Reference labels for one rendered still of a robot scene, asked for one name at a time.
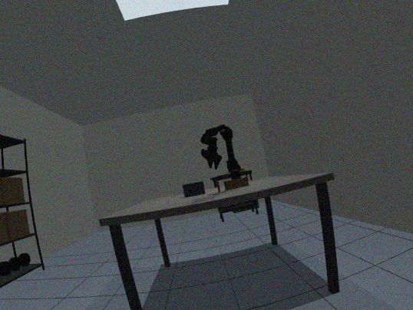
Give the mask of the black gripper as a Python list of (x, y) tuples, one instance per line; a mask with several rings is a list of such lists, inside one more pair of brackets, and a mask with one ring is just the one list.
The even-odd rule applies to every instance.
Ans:
[(222, 160), (222, 157), (217, 153), (218, 147), (216, 147), (216, 145), (210, 145), (207, 149), (209, 149), (209, 152), (204, 153), (203, 157), (207, 160), (210, 168), (212, 168), (214, 162), (216, 170), (220, 161)]

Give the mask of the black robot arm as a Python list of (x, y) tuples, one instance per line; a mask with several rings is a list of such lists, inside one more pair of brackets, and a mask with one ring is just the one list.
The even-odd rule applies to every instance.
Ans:
[(233, 131), (231, 130), (230, 127), (226, 126), (225, 124), (221, 124), (218, 127), (210, 128), (206, 130), (206, 132), (201, 137), (200, 141), (201, 143), (204, 143), (208, 146), (216, 145), (216, 141), (218, 139), (213, 136), (216, 136), (218, 132), (220, 132), (220, 134), (223, 136), (223, 139), (226, 141), (226, 149), (227, 149), (228, 158), (229, 158), (226, 163), (227, 163), (227, 169), (229, 173), (231, 173), (230, 174), (231, 178), (232, 180), (240, 179), (241, 167), (234, 157), (233, 144), (232, 144)]

